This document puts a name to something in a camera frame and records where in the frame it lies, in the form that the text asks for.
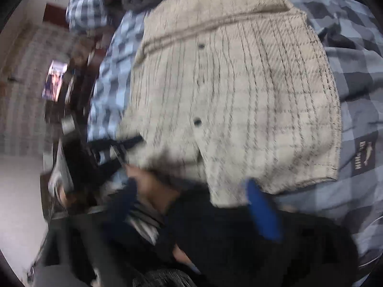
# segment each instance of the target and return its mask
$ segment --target floor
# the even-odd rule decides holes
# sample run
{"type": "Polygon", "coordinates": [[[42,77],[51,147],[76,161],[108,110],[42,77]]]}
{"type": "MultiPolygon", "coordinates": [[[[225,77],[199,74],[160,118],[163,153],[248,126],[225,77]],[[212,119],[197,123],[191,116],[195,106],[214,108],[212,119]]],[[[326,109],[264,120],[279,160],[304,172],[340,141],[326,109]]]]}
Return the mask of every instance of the floor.
{"type": "Polygon", "coordinates": [[[42,159],[0,155],[0,250],[19,279],[35,259],[47,224],[41,209],[42,159]]]}

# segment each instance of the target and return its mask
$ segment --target mattress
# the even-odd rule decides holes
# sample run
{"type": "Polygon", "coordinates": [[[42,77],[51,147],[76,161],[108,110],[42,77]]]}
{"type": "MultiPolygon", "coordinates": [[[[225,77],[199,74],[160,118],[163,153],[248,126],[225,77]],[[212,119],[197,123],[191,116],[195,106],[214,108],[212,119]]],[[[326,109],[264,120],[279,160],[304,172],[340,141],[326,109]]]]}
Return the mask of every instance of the mattress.
{"type": "MultiPolygon", "coordinates": [[[[355,0],[291,0],[319,35],[341,101],[338,181],[276,195],[301,212],[346,226],[359,251],[360,285],[383,249],[383,36],[370,10],[355,0]]],[[[89,139],[114,137],[129,104],[130,71],[145,14],[126,13],[100,67],[89,139]]]]}

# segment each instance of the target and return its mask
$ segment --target black button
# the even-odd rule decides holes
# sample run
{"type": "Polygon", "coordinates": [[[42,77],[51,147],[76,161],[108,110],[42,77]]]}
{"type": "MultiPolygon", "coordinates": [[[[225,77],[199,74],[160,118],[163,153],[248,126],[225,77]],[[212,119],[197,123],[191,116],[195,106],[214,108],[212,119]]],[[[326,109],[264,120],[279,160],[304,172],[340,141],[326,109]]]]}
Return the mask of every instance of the black button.
{"type": "Polygon", "coordinates": [[[200,126],[201,124],[202,124],[201,119],[199,118],[194,119],[194,126],[200,126]]]}

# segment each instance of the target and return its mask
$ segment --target bed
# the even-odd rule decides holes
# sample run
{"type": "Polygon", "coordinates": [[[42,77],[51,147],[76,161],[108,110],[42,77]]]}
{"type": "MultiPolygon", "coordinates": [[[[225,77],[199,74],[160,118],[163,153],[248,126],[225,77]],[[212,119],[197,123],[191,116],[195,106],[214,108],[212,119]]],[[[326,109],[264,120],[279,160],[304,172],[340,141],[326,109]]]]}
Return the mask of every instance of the bed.
{"type": "MultiPolygon", "coordinates": [[[[276,195],[275,200],[326,216],[350,230],[360,256],[355,283],[360,286],[383,251],[383,36],[370,10],[356,0],[291,2],[307,13],[334,73],[341,101],[342,149],[338,181],[276,195]]],[[[107,22],[105,14],[99,13],[100,21],[107,22]]],[[[112,38],[91,101],[89,140],[114,137],[129,104],[130,71],[144,16],[127,12],[112,38]]],[[[117,174],[116,186],[123,181],[123,174],[117,174]]]]}

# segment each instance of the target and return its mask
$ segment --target person's hand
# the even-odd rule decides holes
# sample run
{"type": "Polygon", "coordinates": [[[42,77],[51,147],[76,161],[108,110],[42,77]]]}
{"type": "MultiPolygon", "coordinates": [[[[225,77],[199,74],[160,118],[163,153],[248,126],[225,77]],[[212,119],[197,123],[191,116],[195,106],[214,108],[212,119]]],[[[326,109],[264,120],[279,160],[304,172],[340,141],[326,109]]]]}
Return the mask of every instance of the person's hand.
{"type": "Polygon", "coordinates": [[[126,174],[137,182],[137,193],[146,199],[160,213],[165,214],[170,204],[180,193],[164,184],[149,171],[138,167],[126,166],[126,174]]]}

